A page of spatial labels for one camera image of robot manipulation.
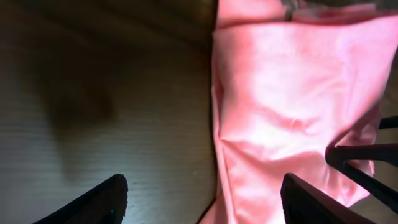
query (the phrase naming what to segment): fabric fold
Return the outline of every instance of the fabric fold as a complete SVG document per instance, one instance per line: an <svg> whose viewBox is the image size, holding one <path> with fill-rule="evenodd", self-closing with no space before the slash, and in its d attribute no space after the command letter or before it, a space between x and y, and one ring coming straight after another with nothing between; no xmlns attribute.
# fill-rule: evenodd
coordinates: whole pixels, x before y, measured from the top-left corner
<svg viewBox="0 0 398 224"><path fill-rule="evenodd" d="M302 9L220 0L213 135L222 194L201 224L284 223L292 172L350 206L369 193L325 162L331 144L373 144L398 16L373 5ZM357 164L373 175L371 161Z"/></svg>

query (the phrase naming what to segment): wooden floor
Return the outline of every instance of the wooden floor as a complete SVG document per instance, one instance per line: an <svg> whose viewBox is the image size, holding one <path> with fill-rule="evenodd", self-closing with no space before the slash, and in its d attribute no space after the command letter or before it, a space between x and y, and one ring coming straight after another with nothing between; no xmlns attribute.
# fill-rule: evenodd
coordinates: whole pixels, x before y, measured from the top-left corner
<svg viewBox="0 0 398 224"><path fill-rule="evenodd" d="M0 0L0 223L32 223L116 173L129 182L124 223L195 223L215 195L215 9ZM398 114L390 83L384 112ZM398 187L396 172L377 173ZM376 205L354 207L379 223L396 218Z"/></svg>

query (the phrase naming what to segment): wood grain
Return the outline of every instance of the wood grain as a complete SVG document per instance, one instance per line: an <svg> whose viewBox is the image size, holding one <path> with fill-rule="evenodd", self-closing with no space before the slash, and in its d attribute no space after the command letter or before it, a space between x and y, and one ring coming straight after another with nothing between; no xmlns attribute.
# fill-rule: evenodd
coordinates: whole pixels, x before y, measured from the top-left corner
<svg viewBox="0 0 398 224"><path fill-rule="evenodd" d="M195 223L215 194L213 1L0 2L0 223L115 173L124 223Z"/></svg>

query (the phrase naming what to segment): pink cloth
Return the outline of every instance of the pink cloth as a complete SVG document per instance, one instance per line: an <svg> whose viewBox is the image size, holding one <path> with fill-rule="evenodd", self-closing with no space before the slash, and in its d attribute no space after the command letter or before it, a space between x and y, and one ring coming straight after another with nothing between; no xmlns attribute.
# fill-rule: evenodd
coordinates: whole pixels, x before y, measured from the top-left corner
<svg viewBox="0 0 398 224"><path fill-rule="evenodd" d="M278 0L219 0L212 99L222 191L201 224L284 223L288 172L346 206L368 195L326 164L325 149L374 143L398 16L372 5L284 15ZM356 165L374 173L370 161Z"/></svg>

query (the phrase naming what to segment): dark object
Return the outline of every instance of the dark object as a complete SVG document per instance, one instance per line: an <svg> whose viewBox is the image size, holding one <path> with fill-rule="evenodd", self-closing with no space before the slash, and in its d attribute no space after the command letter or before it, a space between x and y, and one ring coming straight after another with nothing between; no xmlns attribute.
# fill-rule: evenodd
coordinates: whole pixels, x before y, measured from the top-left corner
<svg viewBox="0 0 398 224"><path fill-rule="evenodd" d="M116 174L35 224L120 224L127 191L126 178Z"/></svg>
<svg viewBox="0 0 398 224"><path fill-rule="evenodd" d="M381 119L379 129L387 128L398 128L398 116Z"/></svg>
<svg viewBox="0 0 398 224"><path fill-rule="evenodd" d="M285 174L280 194L286 224L373 223L294 174Z"/></svg>
<svg viewBox="0 0 398 224"><path fill-rule="evenodd" d="M337 146L326 150L326 162L398 213L398 193L352 166L350 159L379 160L398 167L398 144Z"/></svg>
<svg viewBox="0 0 398 224"><path fill-rule="evenodd" d="M379 129L398 128L398 116L381 120ZM398 213L398 192L355 168L349 160L379 160L398 167L398 144L337 146L325 153L326 162ZM285 174L280 191L285 220L291 223L373 223L352 212L294 174Z"/></svg>

